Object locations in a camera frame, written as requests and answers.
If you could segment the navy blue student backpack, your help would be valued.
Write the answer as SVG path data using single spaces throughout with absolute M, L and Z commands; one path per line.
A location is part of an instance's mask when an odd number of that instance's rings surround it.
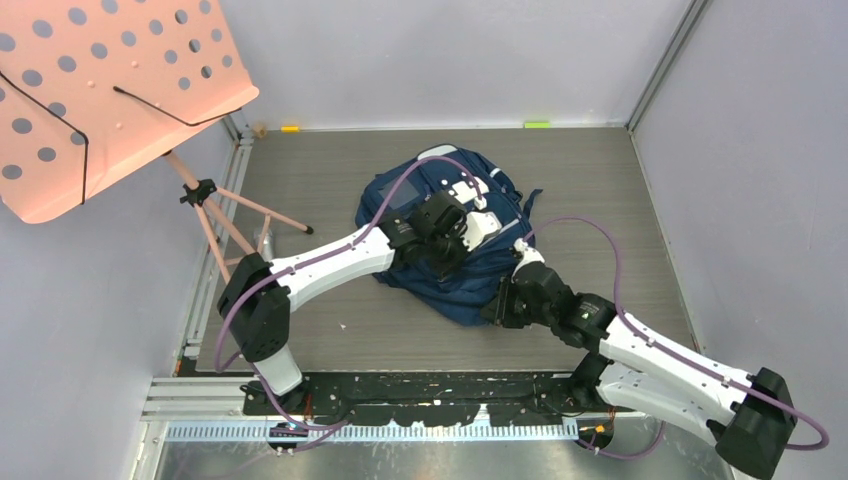
M 427 254 L 373 277 L 385 286 L 408 291 L 461 326 L 482 326 L 487 320 L 481 311 L 495 299 L 501 278 L 517 266 L 510 249 L 532 230 L 531 211 L 542 191 L 535 189 L 524 195 L 500 167 L 472 150 L 441 144 L 418 155 L 420 159 L 433 156 L 451 158 L 473 174 L 486 198 L 487 210 L 497 216 L 501 229 L 465 257 L 458 256 L 455 247 L 450 246 L 444 256 Z M 402 182 L 384 216 L 397 211 L 408 218 L 442 190 L 468 191 L 471 198 L 464 206 L 469 212 L 474 210 L 476 191 L 465 172 L 448 162 L 431 161 Z

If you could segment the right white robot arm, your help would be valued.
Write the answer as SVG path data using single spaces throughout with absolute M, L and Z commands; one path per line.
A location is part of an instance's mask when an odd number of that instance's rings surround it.
M 748 476 L 774 476 L 798 423 L 780 374 L 766 367 L 751 374 L 704 357 L 601 296 L 573 292 L 526 241 L 510 251 L 517 266 L 483 316 L 503 328 L 543 325 L 584 350 L 570 385 L 577 406 L 641 411 L 689 431 Z

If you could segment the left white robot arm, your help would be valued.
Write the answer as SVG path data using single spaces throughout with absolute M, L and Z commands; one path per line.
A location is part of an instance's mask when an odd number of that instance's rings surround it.
M 307 389 L 288 345 L 292 313 L 349 281 L 420 261 L 452 273 L 501 228 L 484 200 L 467 209 L 442 191 L 409 213 L 381 211 L 353 234 L 300 255 L 268 262 L 249 254 L 218 301 L 224 329 L 265 382 L 270 403 L 296 413 Z

